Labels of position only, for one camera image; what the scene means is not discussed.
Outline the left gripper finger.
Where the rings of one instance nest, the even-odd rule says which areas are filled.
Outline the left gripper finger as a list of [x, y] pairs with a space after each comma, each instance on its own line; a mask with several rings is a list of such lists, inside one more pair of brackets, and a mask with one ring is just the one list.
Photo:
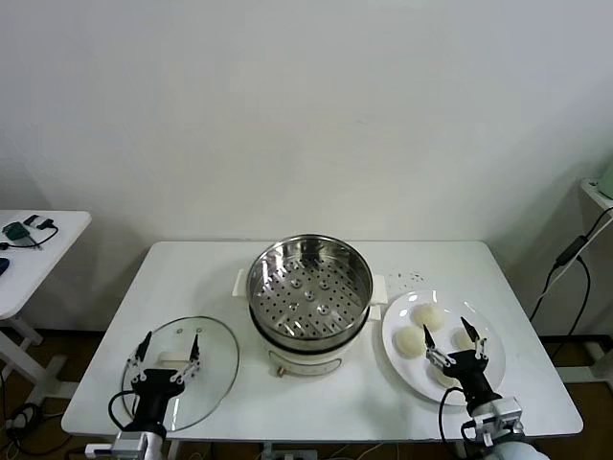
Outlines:
[[145, 358], [151, 341], [152, 332], [148, 332], [135, 351], [128, 357], [125, 365], [125, 375], [130, 381], [139, 381], [145, 375]]
[[199, 334], [194, 336], [190, 350], [189, 359], [186, 364], [180, 367], [172, 377], [172, 380], [181, 385], [188, 385], [198, 374], [201, 367]]

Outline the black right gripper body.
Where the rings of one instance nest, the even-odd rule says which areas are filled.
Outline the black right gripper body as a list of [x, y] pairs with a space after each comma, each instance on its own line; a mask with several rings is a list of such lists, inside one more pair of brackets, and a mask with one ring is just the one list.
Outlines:
[[455, 362], [444, 366], [443, 373], [461, 384], [467, 407], [478, 407], [502, 398], [493, 391], [485, 376], [487, 357], [477, 357], [476, 352], [470, 350], [452, 353], [448, 357]]

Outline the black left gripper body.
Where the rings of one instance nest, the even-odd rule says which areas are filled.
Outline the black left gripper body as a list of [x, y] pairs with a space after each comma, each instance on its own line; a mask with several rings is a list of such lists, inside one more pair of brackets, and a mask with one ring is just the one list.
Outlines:
[[184, 392], [185, 382], [175, 378], [171, 369], [146, 369], [144, 375], [144, 380], [132, 384], [138, 403], [128, 431], [166, 434], [164, 420], [169, 402]]

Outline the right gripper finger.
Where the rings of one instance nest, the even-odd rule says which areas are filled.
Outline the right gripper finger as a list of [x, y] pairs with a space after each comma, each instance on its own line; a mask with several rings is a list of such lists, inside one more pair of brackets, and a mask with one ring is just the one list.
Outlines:
[[462, 324], [465, 332], [474, 345], [475, 358], [478, 360], [488, 361], [488, 355], [486, 353], [486, 345], [488, 339], [484, 336], [480, 336], [477, 329], [471, 325], [463, 316], [461, 317]]
[[453, 359], [436, 346], [435, 341], [425, 324], [422, 325], [422, 329], [425, 339], [425, 355], [428, 361], [441, 371], [444, 368], [449, 368], [453, 364]]

